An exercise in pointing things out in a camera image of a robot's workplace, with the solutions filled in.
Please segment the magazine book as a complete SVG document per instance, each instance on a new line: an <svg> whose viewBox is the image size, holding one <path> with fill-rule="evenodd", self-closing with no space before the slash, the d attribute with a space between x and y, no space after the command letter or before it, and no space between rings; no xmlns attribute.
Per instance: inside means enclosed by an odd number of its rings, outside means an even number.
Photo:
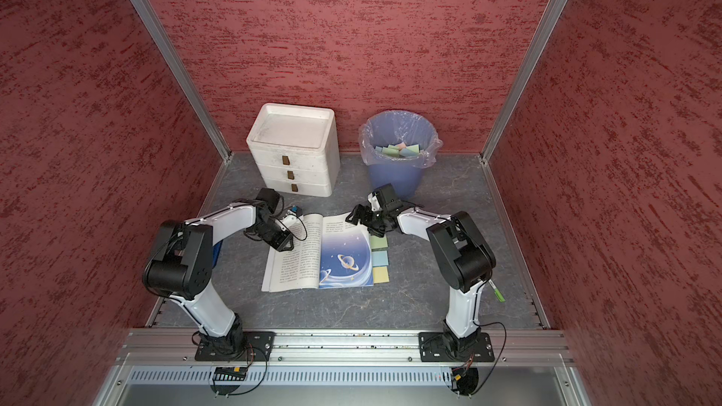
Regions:
<svg viewBox="0 0 722 406"><path fill-rule="evenodd" d="M288 216L282 224L290 227L293 250L269 250L263 292L374 284L370 234L363 225L348 223L344 214Z"/></svg>

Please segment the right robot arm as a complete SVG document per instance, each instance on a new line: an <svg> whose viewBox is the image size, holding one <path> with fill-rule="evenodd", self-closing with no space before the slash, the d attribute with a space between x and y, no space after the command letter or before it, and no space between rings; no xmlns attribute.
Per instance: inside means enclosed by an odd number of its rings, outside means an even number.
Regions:
<svg viewBox="0 0 722 406"><path fill-rule="evenodd" d="M479 294L490 283L496 256L467 212L436 214L399 198L390 184L372 191L345 217L382 238L397 230L431 245L438 269L450 288L449 311L439 340L449 355L469 353L479 341Z"/></svg>

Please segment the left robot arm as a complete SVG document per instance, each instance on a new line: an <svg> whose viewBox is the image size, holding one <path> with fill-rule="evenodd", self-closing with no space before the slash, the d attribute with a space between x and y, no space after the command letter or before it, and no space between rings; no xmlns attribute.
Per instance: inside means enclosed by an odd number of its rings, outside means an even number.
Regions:
<svg viewBox="0 0 722 406"><path fill-rule="evenodd" d="M238 360L253 350L240 316L212 285L223 242L242 233L278 252L291 251L299 240L291 227L302 216L302 210L287 207L276 190L262 188L252 200L239 199L205 216L161 223L142 283L150 293L178 305L197 325L192 338L197 360Z"/></svg>

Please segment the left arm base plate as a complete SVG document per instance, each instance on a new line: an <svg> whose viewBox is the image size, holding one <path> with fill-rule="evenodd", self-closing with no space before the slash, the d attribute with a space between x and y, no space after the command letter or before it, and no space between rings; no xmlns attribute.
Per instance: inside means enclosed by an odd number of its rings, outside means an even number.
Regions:
<svg viewBox="0 0 722 406"><path fill-rule="evenodd" d="M242 336L213 338L197 331L191 337L196 346L195 360L199 362L231 362L267 360L274 346L276 334L270 331L244 332Z"/></svg>

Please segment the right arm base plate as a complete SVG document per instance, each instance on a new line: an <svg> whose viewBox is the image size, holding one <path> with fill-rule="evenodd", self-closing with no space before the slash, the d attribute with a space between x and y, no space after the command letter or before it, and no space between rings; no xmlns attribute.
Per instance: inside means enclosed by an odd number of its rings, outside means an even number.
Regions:
<svg viewBox="0 0 722 406"><path fill-rule="evenodd" d="M422 332L419 353L422 362L472 362L491 363L496 360L490 336L476 331L466 338L457 338L451 331Z"/></svg>

